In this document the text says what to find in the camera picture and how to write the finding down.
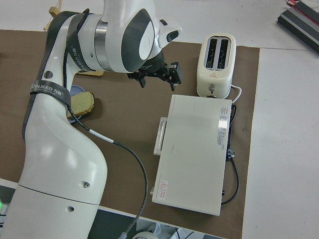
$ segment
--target velcro strap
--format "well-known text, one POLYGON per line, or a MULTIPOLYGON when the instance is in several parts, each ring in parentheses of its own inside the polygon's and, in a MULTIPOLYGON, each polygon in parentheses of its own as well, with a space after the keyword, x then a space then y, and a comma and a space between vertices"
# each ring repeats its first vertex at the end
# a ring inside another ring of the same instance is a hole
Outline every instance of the velcro strap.
POLYGON ((66 37, 66 48, 75 64, 82 71, 93 71, 88 67, 88 65, 84 61, 78 37, 78 32, 81 26, 83 25, 85 19, 87 18, 88 14, 88 12, 79 13, 72 18, 66 37))
POLYGON ((57 98, 68 106, 71 106, 70 92, 61 85, 51 81, 35 81, 30 90, 30 94, 44 93, 57 98))

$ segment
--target white cable sleeve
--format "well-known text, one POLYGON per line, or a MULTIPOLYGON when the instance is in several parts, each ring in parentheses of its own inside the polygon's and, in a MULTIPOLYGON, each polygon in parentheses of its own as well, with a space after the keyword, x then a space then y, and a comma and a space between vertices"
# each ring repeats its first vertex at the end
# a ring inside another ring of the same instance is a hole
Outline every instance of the white cable sleeve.
POLYGON ((95 136, 101 138, 102 140, 105 140, 105 141, 109 142, 109 143, 113 143, 113 142, 114 142, 114 140, 112 140, 112 139, 110 139, 110 138, 107 138, 107 137, 105 137, 105 136, 103 136, 103 135, 101 135, 101 134, 95 132, 95 131, 92 130, 92 129, 90 129, 89 132, 90 132, 91 134, 93 134, 93 135, 95 135, 95 136))
POLYGON ((241 93, 242 93, 242 89, 241 89, 239 86, 234 86, 234 85, 231 85, 231 87, 234 87, 234 88, 236 88, 236 89, 239 89, 238 96, 233 100, 233 103, 235 103, 235 102, 239 99, 239 97, 240 97, 240 95, 241 95, 241 93))

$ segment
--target white label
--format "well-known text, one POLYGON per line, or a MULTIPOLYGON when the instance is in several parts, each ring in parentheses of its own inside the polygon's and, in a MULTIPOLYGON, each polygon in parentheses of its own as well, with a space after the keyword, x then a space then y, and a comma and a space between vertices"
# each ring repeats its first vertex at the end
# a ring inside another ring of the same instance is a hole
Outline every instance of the white label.
POLYGON ((159 193, 158 193, 158 199, 159 200, 165 200, 166 199, 167 186, 168 186, 168 182, 167 181, 161 180, 159 182, 159 193))
POLYGON ((220 116, 218 122, 218 135, 217 135, 217 144, 220 146, 220 150, 225 150, 225 140, 227 142, 227 127, 228 127, 228 107, 222 106, 220 108, 220 116))

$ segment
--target plate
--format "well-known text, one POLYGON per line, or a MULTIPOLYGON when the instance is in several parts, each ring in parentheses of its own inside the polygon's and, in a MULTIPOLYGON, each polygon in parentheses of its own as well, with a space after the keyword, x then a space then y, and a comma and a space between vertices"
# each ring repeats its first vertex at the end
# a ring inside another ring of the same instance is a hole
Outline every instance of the plate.
MULTIPOLYGON (((81 93, 81 92, 85 92, 85 90, 82 87, 76 86, 76 85, 72 85, 71 86, 71 91, 70 91, 70 95, 71 96, 77 95, 78 93, 81 93)), ((73 119, 69 119, 68 121, 69 121, 69 123, 74 123, 75 122, 75 120, 73 120, 73 119)))

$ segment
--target white metal box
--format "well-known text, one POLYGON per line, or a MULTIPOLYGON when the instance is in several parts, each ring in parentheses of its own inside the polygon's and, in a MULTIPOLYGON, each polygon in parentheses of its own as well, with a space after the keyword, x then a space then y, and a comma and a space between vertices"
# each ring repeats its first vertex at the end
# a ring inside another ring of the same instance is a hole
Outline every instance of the white metal box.
POLYGON ((231 104, 172 96, 153 202, 219 216, 231 104))

